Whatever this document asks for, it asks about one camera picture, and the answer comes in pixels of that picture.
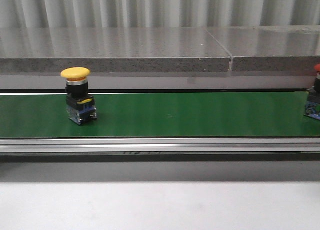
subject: white table surface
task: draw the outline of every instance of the white table surface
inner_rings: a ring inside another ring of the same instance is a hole
[[[0,229],[318,230],[320,183],[1,183]]]
[[[319,179],[319,161],[2,163],[0,230],[319,230]]]

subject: aluminum rail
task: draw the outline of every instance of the aluminum rail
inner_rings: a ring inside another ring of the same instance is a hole
[[[320,152],[320,138],[52,138],[0,139],[1,153],[52,152]]]

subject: corrugated metal wall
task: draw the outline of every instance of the corrugated metal wall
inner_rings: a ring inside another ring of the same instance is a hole
[[[320,0],[0,0],[0,27],[320,24]]]

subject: slab seam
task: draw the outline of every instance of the slab seam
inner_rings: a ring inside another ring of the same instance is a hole
[[[218,41],[208,30],[207,27],[204,27],[205,31],[218,43],[218,45],[220,45],[220,47],[229,55],[229,70],[228,70],[228,75],[231,76],[231,72],[232,72],[232,64],[233,64],[233,56],[231,54],[231,52],[222,44],[220,43],[220,41]]]

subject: yellow button cap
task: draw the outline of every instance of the yellow button cap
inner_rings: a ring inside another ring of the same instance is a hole
[[[72,67],[61,71],[61,76],[68,80],[81,80],[90,74],[90,70],[83,67]]]

